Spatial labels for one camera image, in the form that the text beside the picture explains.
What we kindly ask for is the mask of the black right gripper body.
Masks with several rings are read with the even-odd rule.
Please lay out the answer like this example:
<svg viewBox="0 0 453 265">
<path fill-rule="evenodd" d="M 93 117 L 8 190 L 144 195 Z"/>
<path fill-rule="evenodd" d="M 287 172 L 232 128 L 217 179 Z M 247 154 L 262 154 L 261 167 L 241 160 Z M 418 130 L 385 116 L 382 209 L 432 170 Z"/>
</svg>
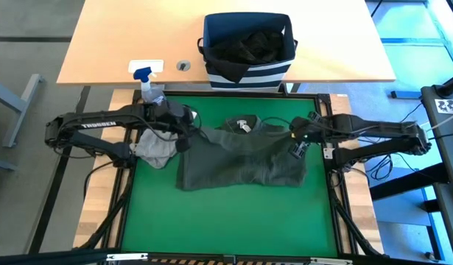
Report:
<svg viewBox="0 0 453 265">
<path fill-rule="evenodd" d="M 324 143 L 326 141 L 326 128 L 328 122 L 318 116 L 317 118 L 304 118 L 297 116 L 290 124 L 291 137 L 298 143 Z"/>
</svg>

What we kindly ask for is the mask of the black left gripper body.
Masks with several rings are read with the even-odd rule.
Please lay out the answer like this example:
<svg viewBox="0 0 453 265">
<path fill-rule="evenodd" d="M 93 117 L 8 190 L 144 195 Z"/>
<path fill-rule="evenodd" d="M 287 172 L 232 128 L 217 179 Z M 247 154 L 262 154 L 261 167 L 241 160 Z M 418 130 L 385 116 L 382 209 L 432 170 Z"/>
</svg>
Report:
<svg viewBox="0 0 453 265">
<path fill-rule="evenodd" d="M 188 105 L 164 100 L 152 104 L 152 132 L 162 141 L 190 141 L 197 130 Z"/>
</svg>

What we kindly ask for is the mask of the grey knit shirt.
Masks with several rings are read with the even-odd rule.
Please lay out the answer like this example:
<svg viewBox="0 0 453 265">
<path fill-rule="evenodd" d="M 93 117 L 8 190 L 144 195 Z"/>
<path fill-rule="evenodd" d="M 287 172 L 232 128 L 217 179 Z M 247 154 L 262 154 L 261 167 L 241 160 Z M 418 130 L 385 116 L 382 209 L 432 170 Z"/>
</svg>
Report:
<svg viewBox="0 0 453 265">
<path fill-rule="evenodd" d="M 133 154 L 155 169 L 162 169 L 177 154 L 178 135 L 160 130 L 145 130 L 136 144 L 130 144 Z"/>
</svg>

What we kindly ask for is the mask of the dark green garment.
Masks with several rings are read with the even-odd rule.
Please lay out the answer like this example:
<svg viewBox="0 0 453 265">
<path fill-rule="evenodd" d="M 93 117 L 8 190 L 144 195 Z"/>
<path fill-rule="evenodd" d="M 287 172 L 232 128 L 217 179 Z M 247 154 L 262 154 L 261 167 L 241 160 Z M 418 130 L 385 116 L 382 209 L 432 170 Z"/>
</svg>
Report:
<svg viewBox="0 0 453 265">
<path fill-rule="evenodd" d="M 216 127 L 202 127 L 192 146 L 180 154 L 176 187 L 183 191 L 241 184 L 299 187 L 306 176 L 306 159 L 294 158 L 297 143 L 288 128 L 274 124 L 278 117 L 261 119 L 239 115 Z"/>
</svg>

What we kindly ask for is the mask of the navy white striped laundry bin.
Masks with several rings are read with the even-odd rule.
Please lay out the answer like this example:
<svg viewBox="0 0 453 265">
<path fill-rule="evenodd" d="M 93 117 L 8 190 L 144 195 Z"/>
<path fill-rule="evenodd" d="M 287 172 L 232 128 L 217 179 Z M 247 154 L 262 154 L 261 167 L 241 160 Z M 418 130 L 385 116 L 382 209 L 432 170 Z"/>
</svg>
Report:
<svg viewBox="0 0 453 265">
<path fill-rule="evenodd" d="M 284 75 L 295 59 L 298 47 L 288 15 L 252 12 L 209 14 L 204 18 L 203 36 L 199 39 L 208 38 L 211 45 L 214 45 L 224 40 L 258 31 L 273 31 L 283 34 L 281 59 L 274 63 L 252 65 L 238 83 L 228 81 L 217 74 L 209 74 L 206 69 L 212 89 L 268 89 L 277 88 L 281 84 Z"/>
</svg>

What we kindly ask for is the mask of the clear spray bottle blue trigger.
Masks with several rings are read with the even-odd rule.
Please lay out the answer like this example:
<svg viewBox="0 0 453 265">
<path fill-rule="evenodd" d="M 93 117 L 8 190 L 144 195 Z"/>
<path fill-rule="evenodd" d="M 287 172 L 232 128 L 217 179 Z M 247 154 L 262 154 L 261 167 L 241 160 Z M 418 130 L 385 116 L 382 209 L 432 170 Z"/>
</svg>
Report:
<svg viewBox="0 0 453 265">
<path fill-rule="evenodd" d="M 166 100 L 164 88 L 162 85 L 152 85 L 152 70 L 150 67 L 140 68 L 134 71 L 133 79 L 141 82 L 141 97 L 146 103 L 160 105 Z"/>
</svg>

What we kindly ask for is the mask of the white label card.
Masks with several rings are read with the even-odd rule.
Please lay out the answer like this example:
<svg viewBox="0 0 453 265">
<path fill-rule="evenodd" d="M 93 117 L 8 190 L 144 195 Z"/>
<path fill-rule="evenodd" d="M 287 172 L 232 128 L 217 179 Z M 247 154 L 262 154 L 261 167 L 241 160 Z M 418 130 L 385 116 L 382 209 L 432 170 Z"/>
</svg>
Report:
<svg viewBox="0 0 453 265">
<path fill-rule="evenodd" d="M 163 60 L 131 60 L 128 63 L 128 72 L 134 73 L 141 68 L 150 68 L 153 73 L 161 73 L 164 70 Z"/>
</svg>

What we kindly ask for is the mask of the charcoal garment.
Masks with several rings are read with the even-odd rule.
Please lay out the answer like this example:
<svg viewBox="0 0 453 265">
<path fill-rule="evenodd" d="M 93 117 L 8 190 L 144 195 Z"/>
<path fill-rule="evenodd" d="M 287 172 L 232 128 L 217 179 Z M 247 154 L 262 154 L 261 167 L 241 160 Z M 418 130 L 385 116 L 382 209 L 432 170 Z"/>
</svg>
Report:
<svg viewBox="0 0 453 265">
<path fill-rule="evenodd" d="M 216 44 L 212 54 L 220 60 L 248 65 L 274 63 L 281 59 L 283 34 L 258 31 L 237 36 Z"/>
</svg>

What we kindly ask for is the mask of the light wooden desk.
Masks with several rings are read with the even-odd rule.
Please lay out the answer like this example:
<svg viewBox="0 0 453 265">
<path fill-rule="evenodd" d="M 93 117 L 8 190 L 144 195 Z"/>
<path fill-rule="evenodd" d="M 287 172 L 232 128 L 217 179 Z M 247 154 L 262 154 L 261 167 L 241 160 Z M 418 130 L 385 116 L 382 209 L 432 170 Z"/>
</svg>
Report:
<svg viewBox="0 0 453 265">
<path fill-rule="evenodd" d="M 159 83 L 206 83 L 197 49 L 206 15 L 283 13 L 297 54 L 286 82 L 392 82 L 365 0 L 85 0 L 57 83 L 124 85 L 131 60 L 163 60 Z M 191 68 L 179 71 L 180 60 Z"/>
</svg>

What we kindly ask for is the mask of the grey equipment cart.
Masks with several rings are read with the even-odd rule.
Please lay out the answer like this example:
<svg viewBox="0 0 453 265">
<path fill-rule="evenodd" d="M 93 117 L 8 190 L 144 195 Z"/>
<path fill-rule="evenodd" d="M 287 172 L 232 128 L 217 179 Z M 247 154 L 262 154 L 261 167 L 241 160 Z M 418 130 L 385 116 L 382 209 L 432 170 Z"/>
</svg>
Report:
<svg viewBox="0 0 453 265">
<path fill-rule="evenodd" d="M 453 114 L 442 114 L 436 110 L 435 99 L 444 98 L 435 93 L 435 88 L 423 87 L 421 93 L 423 106 L 429 118 L 428 131 L 434 136 L 449 179 L 453 183 Z"/>
</svg>

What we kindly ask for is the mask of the white printed paper tag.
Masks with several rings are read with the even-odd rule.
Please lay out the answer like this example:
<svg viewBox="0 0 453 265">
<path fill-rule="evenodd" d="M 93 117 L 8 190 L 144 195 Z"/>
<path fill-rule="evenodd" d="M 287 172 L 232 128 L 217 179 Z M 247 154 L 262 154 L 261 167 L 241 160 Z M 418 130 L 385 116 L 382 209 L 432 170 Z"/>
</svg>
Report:
<svg viewBox="0 0 453 265">
<path fill-rule="evenodd" d="M 436 110 L 442 114 L 453 114 L 453 99 L 435 99 Z"/>
</svg>

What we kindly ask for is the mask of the black pole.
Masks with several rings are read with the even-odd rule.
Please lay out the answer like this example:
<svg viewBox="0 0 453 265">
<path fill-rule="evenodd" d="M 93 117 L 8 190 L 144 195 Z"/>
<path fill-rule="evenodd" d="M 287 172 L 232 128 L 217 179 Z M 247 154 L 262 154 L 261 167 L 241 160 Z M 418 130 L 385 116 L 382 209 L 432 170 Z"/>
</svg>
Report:
<svg viewBox="0 0 453 265">
<path fill-rule="evenodd" d="M 436 85 L 435 93 L 444 99 L 453 98 L 453 77 L 442 85 Z"/>
</svg>

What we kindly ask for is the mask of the grey metal desk frame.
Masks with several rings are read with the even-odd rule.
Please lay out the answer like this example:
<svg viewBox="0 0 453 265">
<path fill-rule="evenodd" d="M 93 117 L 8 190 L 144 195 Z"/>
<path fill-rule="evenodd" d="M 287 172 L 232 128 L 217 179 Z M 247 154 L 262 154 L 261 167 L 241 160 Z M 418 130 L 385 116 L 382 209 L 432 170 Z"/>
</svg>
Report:
<svg viewBox="0 0 453 265">
<path fill-rule="evenodd" d="M 32 98 L 35 95 L 38 86 L 43 82 L 44 78 L 40 74 L 33 74 L 29 78 L 27 86 L 20 96 L 0 84 L 0 103 L 15 113 L 15 117 L 10 123 L 2 141 L 3 147 L 11 148 L 15 146 L 15 139 L 31 104 Z"/>
</svg>

